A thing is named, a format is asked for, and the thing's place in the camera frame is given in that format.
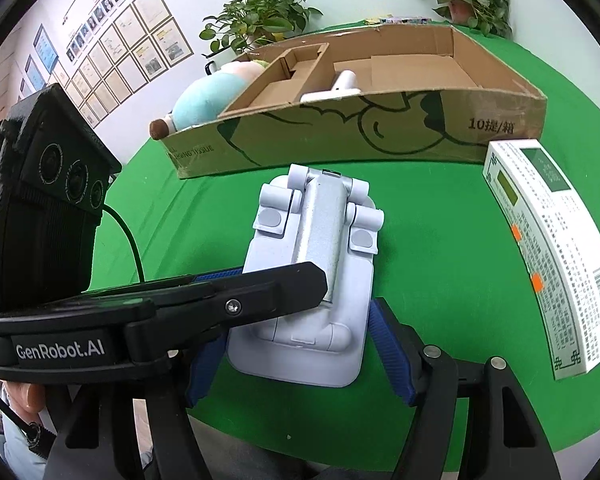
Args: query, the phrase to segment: screw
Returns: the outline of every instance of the screw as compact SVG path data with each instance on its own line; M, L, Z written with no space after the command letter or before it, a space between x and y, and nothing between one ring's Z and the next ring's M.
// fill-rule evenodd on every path
M507 367L507 362L502 357L492 357L491 366L496 370L504 370Z
M424 355L431 359L437 359L442 355L442 351L435 345L427 345L424 347Z
M238 300L229 300L226 302L224 309L226 310L227 314L231 314L232 316L237 316L238 314L240 314L240 311L242 310L242 305L240 304L240 301L238 301Z

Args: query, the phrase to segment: orange sticker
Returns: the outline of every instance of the orange sticker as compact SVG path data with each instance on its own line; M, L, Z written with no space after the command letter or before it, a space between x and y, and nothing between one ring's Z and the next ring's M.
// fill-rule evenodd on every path
M544 283L542 282L542 278L540 277L540 274L538 274L537 272L534 272L531 275L531 285L533 285L534 292L536 294L544 288Z
M513 224L511 226L511 232L513 233L513 237L516 239L517 242L522 240L522 234L520 233L520 229L518 229L517 225Z

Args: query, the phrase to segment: light blue plush toy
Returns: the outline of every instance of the light blue plush toy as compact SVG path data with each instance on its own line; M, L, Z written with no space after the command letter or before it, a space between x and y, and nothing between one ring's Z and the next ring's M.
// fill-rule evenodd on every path
M263 71L261 61L234 61L218 72L194 81L180 95L171 113L149 124L149 134L159 140L195 124L208 123L247 88Z

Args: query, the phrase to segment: camera lens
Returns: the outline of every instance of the camera lens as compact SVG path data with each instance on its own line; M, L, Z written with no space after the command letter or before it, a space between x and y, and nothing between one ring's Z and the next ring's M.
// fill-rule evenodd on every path
M102 183L97 180L91 188L91 207L97 209L102 204Z
M66 176L66 195L72 202L80 202L87 189L87 167L81 160L76 160Z
M56 181L60 170L62 169L62 152L57 144L50 144L45 148L40 157L38 166L40 178L45 184L51 184Z

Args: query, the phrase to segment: green tabletop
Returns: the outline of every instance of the green tabletop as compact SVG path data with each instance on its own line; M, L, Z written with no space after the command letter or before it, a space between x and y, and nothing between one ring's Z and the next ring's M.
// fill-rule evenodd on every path
M541 142L567 174L600 230L600 110L524 48L469 32L548 97ZM373 294L425 343L456 358L511 365L555 450L600 428L600 364L554 381L528 274L480 165L366 162L328 166L370 183L384 210ZM147 279L240 266L253 237L260 186L285 168L178 180L149 140L107 195L128 223ZM106 215L97 231L92 288L137 279L128 243ZM446 463L457 470L465 400L458 401ZM413 411L394 396L368 339L357 380L318 388L243 375L223 362L193 414L225 433L293 456L391 470Z

